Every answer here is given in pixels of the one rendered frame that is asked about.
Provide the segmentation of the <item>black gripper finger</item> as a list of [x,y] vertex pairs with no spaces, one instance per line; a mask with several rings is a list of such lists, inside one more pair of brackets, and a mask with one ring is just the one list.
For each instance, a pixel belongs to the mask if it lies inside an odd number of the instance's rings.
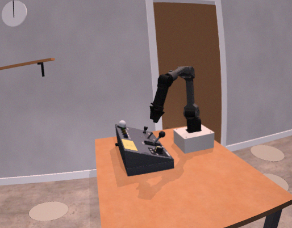
[[158,109],[158,108],[156,108],[154,105],[153,106],[150,105],[150,110],[151,110],[150,119],[152,119],[152,120],[154,118],[154,109]]
[[153,118],[153,122],[154,123],[158,123],[160,117],[164,114],[163,111],[159,111],[159,109],[154,109],[154,118]]

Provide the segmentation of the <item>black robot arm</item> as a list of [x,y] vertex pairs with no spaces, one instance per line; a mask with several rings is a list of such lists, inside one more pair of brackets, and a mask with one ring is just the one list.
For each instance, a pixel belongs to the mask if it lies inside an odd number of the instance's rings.
[[[199,107],[194,103],[194,83],[195,78],[194,68],[192,66],[184,67],[179,66],[175,71],[170,70],[165,75],[162,74],[158,78],[156,96],[166,98],[168,88],[172,85],[178,76],[184,78],[186,81],[186,96],[187,105],[184,106],[183,115],[187,119],[187,129],[188,133],[200,132],[201,130],[201,119],[199,117]],[[181,76],[188,75],[188,76]],[[171,76],[171,77],[170,77]]]

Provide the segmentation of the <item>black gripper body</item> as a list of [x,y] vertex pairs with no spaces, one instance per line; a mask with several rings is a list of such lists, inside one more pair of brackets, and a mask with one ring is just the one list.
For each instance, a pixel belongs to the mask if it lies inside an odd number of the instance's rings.
[[162,97],[159,97],[159,96],[155,96],[155,99],[153,101],[154,103],[151,103],[151,104],[154,105],[156,108],[158,108],[159,111],[163,111],[165,99],[166,98],[162,98]]

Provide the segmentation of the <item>black angled console housing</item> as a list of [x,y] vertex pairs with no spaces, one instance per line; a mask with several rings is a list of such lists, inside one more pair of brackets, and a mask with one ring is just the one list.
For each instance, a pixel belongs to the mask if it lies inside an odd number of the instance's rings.
[[161,131],[156,138],[153,132],[146,131],[147,126],[144,127],[144,130],[130,128],[123,120],[118,125],[115,124],[115,128],[118,142],[115,143],[115,146],[119,147],[124,166],[127,169],[127,176],[174,168],[173,157],[158,141],[165,137],[164,131]]

